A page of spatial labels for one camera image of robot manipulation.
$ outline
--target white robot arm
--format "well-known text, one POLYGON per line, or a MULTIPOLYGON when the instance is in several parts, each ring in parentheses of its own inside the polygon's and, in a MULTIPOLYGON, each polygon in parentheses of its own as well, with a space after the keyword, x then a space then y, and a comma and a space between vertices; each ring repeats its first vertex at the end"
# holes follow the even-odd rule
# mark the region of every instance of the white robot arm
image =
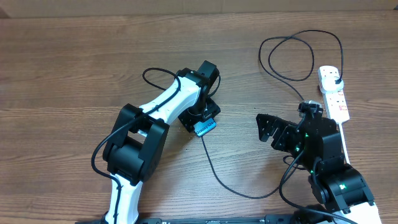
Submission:
POLYGON ((198 124, 213 120, 220 108, 208 93, 219 75, 215 65, 204 61, 197 71, 188 68, 178 71, 172 85, 151 102, 139 108, 123 107, 112 131, 114 135, 108 139, 103 153, 110 176, 118 180, 121 188, 112 180, 109 211, 99 223, 134 224, 137 221, 142 184, 159 163, 169 125, 178 117, 187 131, 192 132, 198 124), (122 128, 131 121, 134 122, 129 129, 122 128), (145 136, 144 143, 129 137, 129 131, 145 136))
MULTIPOLYGON (((373 203, 370 205, 367 202, 361 203, 359 205, 354 205, 349 208, 349 213, 344 213, 343 211, 335 212, 335 215, 339 215, 341 217, 348 218, 358 224, 381 224, 380 216, 379 216, 379 209, 377 208, 376 204, 373 203)), ((347 222, 335 218, 335 222, 337 224, 346 224, 347 222)), ((330 224, 328 221, 323 221, 318 224, 330 224)))

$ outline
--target wire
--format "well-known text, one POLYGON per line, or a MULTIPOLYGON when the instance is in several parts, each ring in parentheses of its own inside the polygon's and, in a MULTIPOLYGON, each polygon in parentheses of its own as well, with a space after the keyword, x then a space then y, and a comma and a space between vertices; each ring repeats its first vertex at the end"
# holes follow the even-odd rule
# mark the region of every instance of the wire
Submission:
POLYGON ((347 152, 347 146, 346 146, 346 139, 344 138, 343 125, 342 125, 341 122, 338 123, 338 129, 340 130, 341 143, 343 143, 343 150, 344 150, 344 156, 346 158, 346 163, 349 164, 349 158, 348 158, 348 152, 347 152))
MULTIPOLYGON (((235 190, 229 188, 227 185, 225 185, 225 184, 220 180, 220 178, 218 178, 218 176, 217 176, 217 174, 216 174, 216 171, 214 170, 213 163, 211 162, 211 159, 210 159, 210 156, 209 156, 209 152, 207 151, 207 147, 206 147, 206 144, 205 144, 205 140, 203 139, 203 136, 201 137, 201 141, 202 141, 202 143, 203 143, 203 147, 205 148, 206 156, 207 156, 207 159, 209 160, 209 164, 210 164, 210 167, 211 167, 211 171, 213 171, 214 177, 216 177, 217 181, 218 181, 218 182, 221 184, 221 186, 223 186, 225 189, 229 190, 230 192, 232 192, 232 193, 234 193, 234 194, 236 194, 236 195, 238 195, 238 196, 242 196, 242 197, 245 197, 245 198, 248 198, 248 199, 263 199, 263 198, 267 198, 267 197, 271 196, 273 193, 275 193, 275 192, 278 191, 279 187, 276 187, 273 191, 271 191, 270 193, 268 193, 268 194, 266 194, 266 195, 259 196, 259 197, 253 197, 253 196, 248 196, 248 195, 241 194, 241 193, 239 193, 239 192, 237 192, 237 191, 235 191, 235 190)), ((296 169, 300 169, 300 168, 295 167, 294 170, 293 170, 293 171, 289 174, 289 176, 285 179, 284 183, 293 175, 293 173, 294 173, 294 171, 296 171, 296 169)))
POLYGON ((220 87, 220 83, 221 83, 221 75, 218 75, 218 84, 217 84, 217 87, 216 87, 216 89, 215 89, 212 93, 210 93, 210 94, 207 95, 207 98, 212 97, 214 94, 216 94, 216 92, 217 92, 217 90, 218 90, 218 87, 220 87))
MULTIPOLYGON (((290 163, 288 163, 288 162, 286 162, 286 159, 287 158, 294 158, 293 156, 291 156, 291 155, 287 155, 287 156, 284 156, 283 158, 282 158, 282 160, 283 160, 283 162, 286 164, 286 165, 288 165, 288 166, 290 166, 290 163)), ((305 168, 304 167, 299 167, 299 166, 293 166, 294 168, 296 168, 296 169, 298 169, 298 170, 305 170, 305 168)))
POLYGON ((319 189, 321 189, 321 188, 319 187, 318 181, 317 181, 317 165, 318 165, 318 163, 319 163, 321 160, 322 160, 322 159, 319 158, 319 157, 316 157, 316 158, 315 158, 315 160, 314 160, 314 162, 313 162, 313 165, 312 165, 312 173, 311 173, 311 175, 312 175, 312 181, 313 181, 313 183, 315 184, 315 186, 317 186, 319 189))
POLYGON ((297 91, 291 84, 289 84, 288 82, 284 81, 284 79, 285 79, 285 80, 289 80, 289 81, 296 81, 296 82, 299 82, 299 81, 304 81, 304 80, 308 79, 308 78, 310 77, 310 75, 312 74, 313 67, 314 67, 314 62, 315 62, 315 60, 314 60, 314 54, 313 54, 313 49, 312 49, 312 47, 311 47, 311 45, 310 45, 309 43, 307 43, 306 41, 304 41, 304 40, 302 40, 302 39, 300 39, 300 38, 298 38, 298 37, 295 37, 296 35, 301 34, 301 33, 304 33, 304 32, 322 32, 322 33, 330 34, 330 35, 332 35, 332 36, 338 41, 338 44, 339 44, 339 46, 340 46, 340 54, 341 54, 341 72, 340 72, 340 77, 339 77, 339 79, 336 80, 336 84, 339 84, 339 83, 341 82, 341 80, 343 79, 343 46, 341 45, 340 39, 339 39, 335 34, 332 34, 331 32, 327 32, 327 31, 324 31, 324 30, 303 30, 303 31, 297 32, 297 33, 295 33, 295 34, 293 34, 293 35, 290 35, 290 36, 271 37, 271 38, 265 39, 265 40, 261 43, 260 48, 259 48, 259 62, 260 62, 260 65, 261 65, 262 69, 264 69, 264 71, 267 72, 270 76, 276 78, 277 80, 279 80, 279 81, 281 81, 282 83, 285 83, 287 86, 291 87, 291 89, 293 89, 293 90, 298 94, 298 96, 301 98, 301 100, 304 100, 304 98, 303 98, 303 96, 299 93, 299 91, 297 91), (274 74, 272 74, 271 72, 269 72, 269 71, 265 68, 265 66, 263 65, 262 60, 261 60, 261 49, 262 49, 262 46, 263 46, 264 43, 267 42, 268 40, 274 40, 274 39, 283 39, 281 42, 279 42, 279 44, 277 44, 277 45, 271 50, 271 52, 270 52, 269 55, 268 55, 268 65, 269 65, 269 67, 271 68, 271 70, 272 70, 277 76, 275 76, 274 74), (293 79, 293 78, 285 77, 285 76, 281 75, 280 73, 278 73, 278 72, 274 69, 274 67, 271 65, 271 55, 272 55, 272 53, 274 53, 274 51, 276 50, 276 48, 278 48, 278 46, 280 46, 280 45, 283 44, 285 41, 290 40, 290 39, 294 39, 294 40, 298 40, 298 41, 303 42, 305 45, 308 46, 308 48, 309 48, 310 51, 311 51, 312 66, 311 66, 310 73, 309 73, 306 77, 301 78, 301 79, 293 79))
POLYGON ((291 165, 290 165, 290 166, 287 168, 287 170, 285 171, 285 173, 284 173, 282 179, 280 180, 280 183, 279 183, 279 194, 280 194, 280 197, 282 198, 282 200, 285 201, 286 203, 288 203, 290 206, 293 206, 293 207, 295 207, 295 208, 304 210, 304 211, 306 211, 306 212, 318 213, 318 214, 321 214, 321 215, 326 215, 326 216, 329 216, 329 217, 338 218, 338 219, 340 219, 340 220, 346 221, 346 222, 351 223, 351 224, 357 224, 356 222, 354 222, 354 221, 352 221, 352 220, 349 220, 348 218, 341 217, 341 216, 339 216, 339 215, 335 215, 335 214, 328 213, 328 212, 322 212, 322 211, 314 210, 314 209, 311 209, 311 208, 306 208, 306 207, 303 207, 303 206, 301 206, 301 205, 297 205, 297 204, 295 204, 295 203, 293 203, 293 202, 291 202, 291 201, 289 201, 289 200, 287 200, 287 199, 285 198, 285 196, 283 195, 283 192, 282 192, 282 186, 283 186, 283 184, 286 182, 285 179, 286 179, 286 177, 287 177, 287 174, 290 172, 290 170, 292 169, 293 165, 301 158, 301 156, 302 156, 303 154, 304 154, 304 150, 302 150, 302 152, 300 152, 300 154, 293 160, 293 162, 291 163, 291 165))
POLYGON ((141 119, 142 119, 143 117, 145 117, 146 115, 151 114, 151 113, 157 111, 160 107, 162 107, 162 106, 165 105, 167 102, 169 102, 173 97, 175 97, 175 95, 177 95, 177 93, 180 91, 180 89, 181 89, 181 81, 180 81, 180 79, 178 78, 178 76, 177 76, 176 74, 174 74, 173 72, 170 72, 170 71, 168 71, 168 70, 166 70, 166 69, 163 69, 163 68, 147 68, 147 69, 144 70, 144 72, 142 73, 142 77, 143 77, 143 79, 144 79, 148 84, 150 84, 150 85, 152 85, 152 86, 154 86, 154 87, 160 88, 161 90, 164 90, 162 87, 159 87, 159 86, 157 86, 157 85, 155 85, 155 84, 149 82, 148 80, 146 80, 145 74, 146 74, 148 71, 151 71, 151 70, 157 70, 157 71, 161 71, 161 72, 166 72, 166 73, 169 73, 169 74, 171 74, 172 76, 174 76, 174 79, 176 79, 176 80, 177 80, 177 83, 178 83, 178 87, 175 89, 174 93, 173 93, 171 96, 169 96, 166 100, 164 100, 163 102, 161 102, 159 105, 156 105, 155 107, 153 107, 150 111, 145 112, 145 113, 139 115, 138 117, 132 119, 131 121, 129 121, 129 122, 126 123, 125 125, 121 126, 121 127, 118 128, 117 130, 115 130, 114 132, 112 132, 111 134, 109 134, 108 136, 106 136, 106 137, 97 145, 97 147, 95 148, 95 150, 94 150, 94 152, 93 152, 93 155, 92 155, 92 157, 91 157, 91 167, 93 168, 93 170, 94 170, 97 174, 102 175, 103 177, 106 177, 106 178, 109 178, 109 179, 111 179, 111 180, 114 180, 115 183, 118 185, 118 187, 117 187, 118 196, 117 196, 117 198, 116 198, 115 209, 114 209, 114 215, 113 215, 114 224, 117 224, 117 220, 118 220, 118 207, 119 207, 119 201, 120 201, 120 194, 121 194, 122 185, 120 184, 120 181, 119 181, 117 178, 113 177, 112 175, 109 175, 109 174, 107 174, 107 173, 104 173, 104 172, 100 171, 100 170, 95 166, 95 157, 96 157, 98 151, 102 148, 102 146, 103 146, 106 142, 109 141, 109 139, 110 139, 111 137, 113 137, 115 134, 117 134, 118 132, 124 130, 124 129, 127 128, 127 127, 130 128, 132 125, 134 125, 136 122, 138 122, 139 120, 141 120, 141 119))

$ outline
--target power strip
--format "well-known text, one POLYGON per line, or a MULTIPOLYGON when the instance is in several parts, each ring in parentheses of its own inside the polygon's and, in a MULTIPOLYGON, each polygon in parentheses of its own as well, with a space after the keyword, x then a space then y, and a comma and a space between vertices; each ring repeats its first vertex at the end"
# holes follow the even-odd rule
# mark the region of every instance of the power strip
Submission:
MULTIPOLYGON (((340 77, 338 69, 333 66, 325 65, 318 69, 319 86, 322 88, 322 80, 334 80, 340 77)), ((346 142, 344 138, 342 124, 349 120, 348 108, 346 98, 343 90, 327 91, 322 93, 323 101, 325 102, 326 115, 330 119, 334 119, 338 124, 341 142, 343 143, 343 150, 345 154, 346 162, 349 164, 348 153, 346 148, 346 142)))

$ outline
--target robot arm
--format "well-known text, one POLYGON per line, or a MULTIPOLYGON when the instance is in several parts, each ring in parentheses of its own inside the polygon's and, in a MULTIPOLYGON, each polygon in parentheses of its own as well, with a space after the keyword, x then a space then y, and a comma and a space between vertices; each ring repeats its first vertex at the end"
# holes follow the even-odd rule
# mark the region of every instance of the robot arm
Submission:
MULTIPOLYGON (((153 101, 139 108, 130 104, 122 108, 112 132, 134 118, 143 118, 128 130, 118 131, 108 140, 104 149, 103 159, 108 163, 107 170, 122 186, 116 224, 134 224, 138 219, 137 207, 142 184, 159 164, 169 125, 178 117, 185 128, 192 132, 195 124, 214 118, 220 112, 220 108, 208 97, 219 74, 216 66, 207 61, 198 71, 184 68, 177 72, 180 91, 157 111, 146 114, 175 93, 177 80, 153 101), (128 132, 145 136, 144 143, 128 136, 128 132)), ((109 211, 102 220, 92 223, 114 223, 118 191, 118 185, 113 180, 109 211)))
MULTIPOLYGON (((257 116, 259 139, 274 140, 271 146, 289 152, 311 175, 308 181, 312 192, 321 205, 307 208, 334 213, 358 224, 381 224, 378 209, 363 176, 344 162, 340 133, 336 122, 322 118, 321 104, 314 101, 301 102, 298 107, 302 121, 295 124, 268 114, 257 116)), ((299 210, 291 223, 348 223, 319 213, 299 210)))

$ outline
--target table surface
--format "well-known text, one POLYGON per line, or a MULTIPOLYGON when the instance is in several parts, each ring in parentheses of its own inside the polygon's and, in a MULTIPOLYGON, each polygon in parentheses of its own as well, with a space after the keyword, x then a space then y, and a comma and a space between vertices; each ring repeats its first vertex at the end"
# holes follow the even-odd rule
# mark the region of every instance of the table surface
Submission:
MULTIPOLYGON (((217 128, 205 141, 220 179, 248 195, 274 189, 286 170, 284 152, 258 140, 255 117, 299 121, 299 98, 259 67, 262 40, 304 29, 335 33, 344 47, 345 94, 351 119, 345 136, 351 164, 364 175, 383 223, 398 222, 398 12, 300 12, 200 16, 118 16, 0 20, 0 223, 73 223, 108 210, 111 181, 91 169, 95 146, 127 103, 142 105, 160 90, 146 84, 148 67, 196 70, 204 60, 223 77, 213 99, 217 128)), ((315 69, 340 67, 336 40, 300 35, 313 47, 315 69)), ((264 46, 264 57, 275 46, 264 46)), ((291 41, 272 56, 274 68, 304 77, 306 45, 291 41)), ((167 74, 148 78, 168 86, 167 74)), ((321 101, 316 72, 292 82, 304 98, 321 101)), ((99 167, 106 170, 102 159, 99 167)), ((316 203, 298 171, 286 197, 316 203)), ((143 217, 261 217, 295 209, 278 194, 249 200, 217 183, 199 138, 179 121, 161 162, 144 184, 143 217)))

